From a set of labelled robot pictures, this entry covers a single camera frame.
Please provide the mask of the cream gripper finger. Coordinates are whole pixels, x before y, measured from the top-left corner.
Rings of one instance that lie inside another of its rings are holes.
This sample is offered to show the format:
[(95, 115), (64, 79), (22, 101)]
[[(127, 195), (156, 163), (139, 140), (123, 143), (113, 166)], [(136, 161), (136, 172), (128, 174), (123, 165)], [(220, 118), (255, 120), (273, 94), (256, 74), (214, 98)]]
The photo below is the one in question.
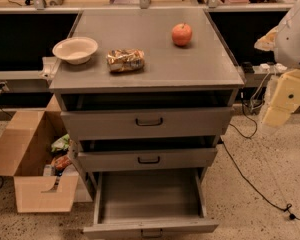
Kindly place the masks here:
[(278, 27), (275, 26), (255, 42), (254, 48), (261, 51), (273, 51), (277, 33)]

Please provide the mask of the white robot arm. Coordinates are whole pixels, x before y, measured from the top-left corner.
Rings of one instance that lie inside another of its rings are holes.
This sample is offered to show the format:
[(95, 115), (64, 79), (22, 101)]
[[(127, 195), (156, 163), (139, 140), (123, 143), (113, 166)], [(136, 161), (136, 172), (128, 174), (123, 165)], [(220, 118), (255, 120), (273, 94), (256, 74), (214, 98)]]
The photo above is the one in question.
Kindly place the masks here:
[(275, 61), (287, 68), (267, 85), (260, 128), (270, 132), (284, 125), (300, 107), (300, 0), (254, 47), (272, 51)]

